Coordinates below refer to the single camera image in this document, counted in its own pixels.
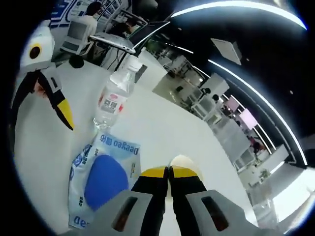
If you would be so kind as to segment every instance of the plastic water bottle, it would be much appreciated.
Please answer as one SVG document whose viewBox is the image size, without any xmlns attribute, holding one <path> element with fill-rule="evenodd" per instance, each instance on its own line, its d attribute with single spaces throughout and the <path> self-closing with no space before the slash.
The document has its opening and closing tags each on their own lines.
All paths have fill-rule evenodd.
<svg viewBox="0 0 315 236">
<path fill-rule="evenodd" d="M 115 124 L 124 103 L 133 92 L 135 74 L 141 66 L 138 58 L 130 55 L 123 68 L 110 76 L 98 100 L 93 119 L 98 129 L 107 130 Z"/>
</svg>

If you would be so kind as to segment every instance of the desk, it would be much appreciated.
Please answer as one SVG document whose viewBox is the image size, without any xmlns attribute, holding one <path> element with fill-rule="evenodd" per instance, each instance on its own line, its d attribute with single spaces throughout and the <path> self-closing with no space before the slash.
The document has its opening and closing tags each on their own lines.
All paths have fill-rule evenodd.
<svg viewBox="0 0 315 236">
<path fill-rule="evenodd" d="M 95 134 L 92 118 L 98 92 L 109 73 L 88 62 L 79 69 L 66 62 L 57 71 L 72 108 L 76 131 L 71 132 L 62 124 L 49 101 L 31 94 L 20 108 L 14 158 L 34 207 L 60 234 L 68 230 L 71 162 Z M 190 157 L 200 168 L 205 186 L 239 205 L 246 218 L 257 225 L 236 171 L 211 129 L 199 118 L 136 85 L 112 134 L 141 145 L 142 170 L 167 165 L 179 154 Z M 171 203 L 166 204 L 160 232 L 162 236 L 179 235 Z"/>
</svg>

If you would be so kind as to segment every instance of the led strip light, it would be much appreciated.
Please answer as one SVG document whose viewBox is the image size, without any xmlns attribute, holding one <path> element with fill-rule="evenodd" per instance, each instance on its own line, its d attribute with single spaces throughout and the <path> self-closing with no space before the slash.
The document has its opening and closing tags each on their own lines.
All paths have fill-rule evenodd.
<svg viewBox="0 0 315 236">
<path fill-rule="evenodd" d="M 270 174 L 273 174 L 274 172 L 276 172 L 276 170 L 279 169 L 283 164 L 284 164 L 284 161 L 280 162 L 279 165 L 277 165 L 272 171 L 270 171 Z"/>
<path fill-rule="evenodd" d="M 262 136 L 260 135 L 260 133 L 257 131 L 257 129 L 254 127 L 253 130 L 255 131 L 255 133 L 258 135 L 258 137 L 260 138 L 260 140 L 264 143 L 265 147 L 267 148 L 267 151 L 269 152 L 269 154 L 271 155 L 272 152 L 270 150 L 270 148 L 268 147 L 266 141 L 262 138 Z"/>
<path fill-rule="evenodd" d="M 239 100 L 237 100 L 233 95 L 231 95 L 231 97 L 245 110 L 246 108 L 243 106 L 242 103 L 240 103 Z"/>
<path fill-rule="evenodd" d="M 228 7 L 228 6 L 234 6 L 234 7 L 247 7 L 247 8 L 254 8 L 254 9 L 260 9 L 263 11 L 268 11 L 270 13 L 274 13 L 276 15 L 282 16 L 284 18 L 287 18 L 288 20 L 298 24 L 302 28 L 306 29 L 306 26 L 304 23 L 295 15 L 292 13 L 285 11 L 281 8 L 271 6 L 268 4 L 260 3 L 260 2 L 253 2 L 253 1 L 236 1 L 236 0 L 231 0 L 231 1 L 218 1 L 218 2 L 211 2 L 211 3 L 206 3 L 198 6 L 193 6 L 190 8 L 187 8 L 185 10 L 178 11 L 174 13 L 172 17 L 175 16 L 180 16 L 192 11 L 198 11 L 201 9 L 206 9 L 206 8 L 213 8 L 213 7 Z"/>
<path fill-rule="evenodd" d="M 237 80 L 239 80 L 240 82 L 242 82 L 244 85 L 246 85 L 250 90 L 252 90 L 261 100 L 263 100 L 267 106 L 276 114 L 276 116 L 279 118 L 279 120 L 284 124 L 284 126 L 286 127 L 286 129 L 288 130 L 289 134 L 291 135 L 292 139 L 294 140 L 302 158 L 303 158 L 303 162 L 304 165 L 308 165 L 307 161 L 306 161 L 306 157 L 305 154 L 302 150 L 302 147 L 299 143 L 299 141 L 297 140 L 296 136 L 294 135 L 293 131 L 291 130 L 290 126 L 286 123 L 286 121 L 283 119 L 283 117 L 279 114 L 279 112 L 270 104 L 270 102 L 264 98 L 256 89 L 254 89 L 249 83 L 247 83 L 246 81 L 244 81 L 243 79 L 241 79 L 239 76 L 237 76 L 236 74 L 234 74 L 232 71 L 226 69 L 225 67 L 219 65 L 218 63 L 212 61 L 212 60 L 208 60 L 208 62 L 216 65 L 217 67 L 225 70 L 227 73 L 229 73 L 230 75 L 234 76 Z"/>
<path fill-rule="evenodd" d="M 188 50 L 188 49 L 186 49 L 186 48 L 178 47 L 178 46 L 175 46 L 175 45 L 173 45 L 173 44 L 169 44 L 169 43 L 165 43 L 165 44 L 166 44 L 166 45 L 169 45 L 169 46 L 172 46 L 172 47 L 175 47 L 175 48 L 178 48 L 178 49 L 181 49 L 181 50 L 183 50 L 183 51 L 186 51 L 186 52 L 189 52 L 189 53 L 193 54 L 193 52 L 192 52 L 192 51 L 190 51 L 190 50 Z"/>
</svg>

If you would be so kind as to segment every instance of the blue circle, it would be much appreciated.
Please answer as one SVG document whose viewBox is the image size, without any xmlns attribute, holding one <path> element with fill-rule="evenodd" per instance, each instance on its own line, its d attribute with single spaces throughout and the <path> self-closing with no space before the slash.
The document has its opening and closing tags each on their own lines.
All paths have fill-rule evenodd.
<svg viewBox="0 0 315 236">
<path fill-rule="evenodd" d="M 81 164 L 83 157 L 81 156 L 81 154 L 77 155 L 77 157 L 74 159 L 73 164 L 75 166 L 78 166 Z"/>
<path fill-rule="evenodd" d="M 98 156 L 84 191 L 89 207 L 96 211 L 125 189 L 128 189 L 128 178 L 122 166 L 111 156 Z"/>
<path fill-rule="evenodd" d="M 88 145 L 86 145 L 86 146 L 84 147 L 83 153 L 84 153 L 85 156 L 87 156 L 87 155 L 89 154 L 89 152 L 90 152 L 90 150 L 91 150 L 91 147 L 92 147 L 92 145 L 90 145 L 90 144 L 88 144 Z"/>
<path fill-rule="evenodd" d="M 70 181 L 72 180 L 72 178 L 73 178 L 73 176 L 74 176 L 74 170 L 73 170 L 73 167 L 71 166 L 71 169 L 70 169 Z"/>
</svg>

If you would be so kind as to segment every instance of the white wall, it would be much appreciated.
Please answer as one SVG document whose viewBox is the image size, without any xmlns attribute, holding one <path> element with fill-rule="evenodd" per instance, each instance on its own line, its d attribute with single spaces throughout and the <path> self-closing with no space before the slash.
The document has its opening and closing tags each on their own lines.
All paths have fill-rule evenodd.
<svg viewBox="0 0 315 236">
<path fill-rule="evenodd" d="M 144 71 L 137 84 L 152 91 L 167 74 L 167 71 L 161 66 L 158 60 L 146 50 L 142 50 L 140 53 L 139 61 L 147 66 L 147 69 Z"/>
<path fill-rule="evenodd" d="M 211 89 L 210 96 L 216 94 L 219 97 L 229 89 L 227 82 L 216 73 L 214 73 L 201 87 Z"/>
</svg>

